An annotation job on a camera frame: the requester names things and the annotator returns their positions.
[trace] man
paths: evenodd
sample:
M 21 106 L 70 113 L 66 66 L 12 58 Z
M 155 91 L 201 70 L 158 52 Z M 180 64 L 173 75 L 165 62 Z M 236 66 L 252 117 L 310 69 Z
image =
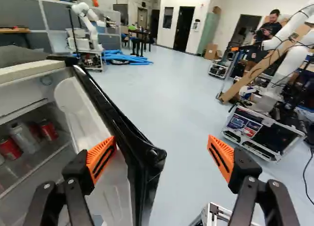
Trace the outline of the man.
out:
M 273 9 L 269 14 L 269 22 L 264 23 L 256 32 L 256 42 L 269 40 L 277 34 L 282 28 L 281 24 L 277 22 L 280 15 L 279 9 Z
M 280 15 L 279 9 L 273 9 L 269 14 L 269 22 L 264 23 L 255 34 L 255 43 L 260 43 L 265 40 L 273 38 L 278 31 L 282 28 L 281 24 L 278 22 L 278 17 Z M 260 62 L 267 54 L 267 51 L 261 51 L 260 48 L 251 50 L 251 57 L 248 57 L 249 61 L 254 61 L 256 63 Z

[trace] man's hand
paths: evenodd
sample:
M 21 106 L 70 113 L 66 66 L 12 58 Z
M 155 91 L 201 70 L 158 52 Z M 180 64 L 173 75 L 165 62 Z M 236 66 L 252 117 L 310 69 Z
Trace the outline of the man's hand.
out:
M 271 34 L 271 31 L 269 31 L 269 30 L 264 30 L 263 32 L 264 32 L 265 36 L 269 36 Z

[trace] gray floor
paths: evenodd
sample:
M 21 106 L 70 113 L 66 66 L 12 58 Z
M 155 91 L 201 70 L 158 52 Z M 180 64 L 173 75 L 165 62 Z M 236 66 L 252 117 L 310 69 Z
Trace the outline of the gray floor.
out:
M 150 226 L 187 226 L 210 201 L 232 209 L 236 195 L 206 149 L 209 134 L 221 138 L 228 116 L 229 106 L 215 99 L 222 81 L 208 76 L 210 62 L 200 57 L 156 46 L 144 56 L 154 64 L 112 65 L 92 75 L 132 122 L 168 153 Z M 302 144 L 278 164 L 257 158 L 263 181 L 277 179 L 289 189 L 302 226 L 314 221 L 314 206 L 306 198 L 302 180 L 309 157 Z M 306 175 L 314 199 L 313 173 L 314 161 Z M 254 220 L 264 224 L 259 207 Z

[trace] black door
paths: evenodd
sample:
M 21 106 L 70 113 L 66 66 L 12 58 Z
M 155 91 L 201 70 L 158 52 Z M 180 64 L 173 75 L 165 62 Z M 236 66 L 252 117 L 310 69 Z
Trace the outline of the black door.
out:
M 158 34 L 158 23 L 159 23 L 159 9 L 152 9 L 152 16 L 151 16 L 151 36 L 153 38 L 157 38 Z
M 180 6 L 173 49 L 185 52 L 195 7 Z

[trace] fridge door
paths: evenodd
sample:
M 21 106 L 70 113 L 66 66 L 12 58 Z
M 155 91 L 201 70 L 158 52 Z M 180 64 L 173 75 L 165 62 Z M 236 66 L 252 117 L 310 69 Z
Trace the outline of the fridge door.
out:
M 87 198 L 102 226 L 147 226 L 166 152 L 155 147 L 79 66 L 54 92 L 76 152 L 115 136 L 118 152 Z

